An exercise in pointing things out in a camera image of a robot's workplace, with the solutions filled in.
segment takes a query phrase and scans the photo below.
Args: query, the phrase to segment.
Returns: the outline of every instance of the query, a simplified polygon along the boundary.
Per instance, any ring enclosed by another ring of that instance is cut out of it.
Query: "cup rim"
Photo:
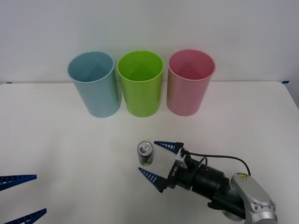
[[[74,61],[77,57],[80,57],[81,55],[88,54],[88,53],[102,53],[102,54],[105,54],[105,55],[109,56],[109,57],[111,58],[111,60],[112,60],[112,63],[113,63],[113,64],[112,64],[112,69],[107,73],[107,75],[105,75],[104,77],[102,77],[102,78],[100,78],[100,79],[98,79],[98,80],[91,81],[91,82],[82,82],[82,81],[78,81],[78,80],[76,80],[76,79],[74,79],[73,77],[70,76],[70,74],[69,74],[69,66],[70,66],[70,64],[72,63],[72,61]],[[66,71],[67,71],[67,75],[68,75],[68,76],[71,78],[71,80],[73,80],[74,82],[82,83],[82,84],[90,84],[90,83],[96,83],[96,82],[98,82],[98,81],[103,80],[104,78],[107,78],[107,77],[111,74],[111,72],[113,71],[113,69],[114,69],[114,60],[113,60],[113,58],[112,58],[107,52],[104,52],[104,51],[88,51],[88,52],[79,54],[79,55],[75,56],[73,59],[71,59],[71,61],[70,61],[69,64],[67,65]]]
[[[153,77],[152,79],[145,80],[145,81],[134,81],[134,80],[131,80],[131,79],[128,79],[128,78],[124,77],[124,76],[119,72],[119,70],[118,70],[118,65],[119,65],[119,63],[120,63],[120,60],[121,60],[124,56],[126,56],[126,55],[128,55],[128,54],[131,54],[131,53],[139,52],[139,51],[144,51],[144,52],[152,53],[152,54],[156,55],[156,56],[162,61],[162,69],[161,69],[160,73],[159,73],[157,76]],[[117,72],[118,72],[118,74],[120,75],[120,77],[123,78],[123,79],[125,79],[125,80],[127,80],[127,81],[130,81],[130,82],[133,82],[133,83],[145,83],[145,82],[152,81],[152,80],[158,78],[159,76],[161,76],[161,74],[162,74],[163,71],[164,71],[164,61],[163,61],[163,59],[162,59],[158,54],[156,54],[155,52],[152,52],[152,51],[150,51],[150,50],[134,50],[134,51],[131,51],[131,52],[129,52],[129,53],[126,53],[125,55],[123,55],[123,56],[118,60],[117,65],[116,65],[116,69],[117,69]]]
[[[201,79],[188,79],[188,78],[183,78],[183,77],[179,76],[178,74],[176,74],[175,72],[173,72],[172,69],[170,68],[170,65],[169,65],[170,59],[171,59],[171,57],[174,56],[176,53],[178,53],[178,52],[180,52],[180,51],[184,51],[184,50],[194,50],[194,51],[198,51],[198,52],[200,52],[200,53],[203,53],[203,54],[207,55],[207,56],[213,61],[213,64],[214,64],[214,70],[213,70],[213,72],[212,72],[209,76],[207,76],[207,77],[205,77],[205,78],[201,78]],[[173,75],[175,75],[175,76],[178,77],[178,78],[181,78],[181,79],[186,80],[186,81],[198,82],[198,81],[202,81],[202,80],[209,79],[209,78],[215,73],[215,70],[216,70],[216,63],[215,63],[214,59],[213,59],[209,54],[207,54],[206,52],[204,52],[204,51],[202,51],[202,50],[198,50],[198,49],[187,48],[187,49],[178,50],[178,51],[174,52],[174,53],[170,56],[170,58],[169,58],[169,60],[168,60],[168,69],[172,72]]]

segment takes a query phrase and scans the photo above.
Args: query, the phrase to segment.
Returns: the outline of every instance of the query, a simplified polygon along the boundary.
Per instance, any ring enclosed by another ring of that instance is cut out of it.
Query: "can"
[[[148,141],[142,141],[137,146],[138,159],[141,165],[149,166],[153,162],[153,146]]]

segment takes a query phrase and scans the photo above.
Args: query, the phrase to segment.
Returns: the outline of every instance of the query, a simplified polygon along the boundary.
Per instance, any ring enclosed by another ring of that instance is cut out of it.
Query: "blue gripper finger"
[[[155,186],[159,192],[163,192],[167,188],[167,180],[164,177],[153,174],[145,169],[138,168],[139,171]]]
[[[0,191],[13,186],[35,180],[36,175],[15,175],[15,176],[0,176]]]
[[[179,150],[184,146],[182,142],[154,141],[154,143],[158,146],[166,148],[174,154],[178,154]]]
[[[43,209],[4,224],[32,224],[35,223],[40,217],[42,217],[46,213],[47,209]]]

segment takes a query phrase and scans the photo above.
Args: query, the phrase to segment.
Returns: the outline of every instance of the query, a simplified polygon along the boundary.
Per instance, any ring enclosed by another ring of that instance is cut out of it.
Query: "cup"
[[[203,51],[185,49],[174,53],[169,59],[168,108],[180,116],[195,114],[214,71],[214,60]]]
[[[105,118],[121,106],[112,57],[103,52],[87,52],[75,57],[67,68],[89,113]]]
[[[163,60],[155,53],[139,50],[126,54],[117,63],[128,111],[148,117],[160,106]]]

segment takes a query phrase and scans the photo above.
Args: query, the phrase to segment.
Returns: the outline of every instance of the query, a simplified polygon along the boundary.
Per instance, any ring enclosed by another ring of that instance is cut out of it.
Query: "white table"
[[[281,224],[299,220],[299,111],[277,82],[212,82],[193,116],[131,115],[122,100],[91,116],[73,84],[0,85],[0,175],[37,180],[0,192],[0,223],[47,208],[41,224],[232,224],[208,200],[180,187],[159,193],[138,171],[142,140],[181,141],[192,152],[244,159],[277,205]],[[155,146],[148,171],[167,177],[175,155]],[[230,178],[238,161],[209,159]]]

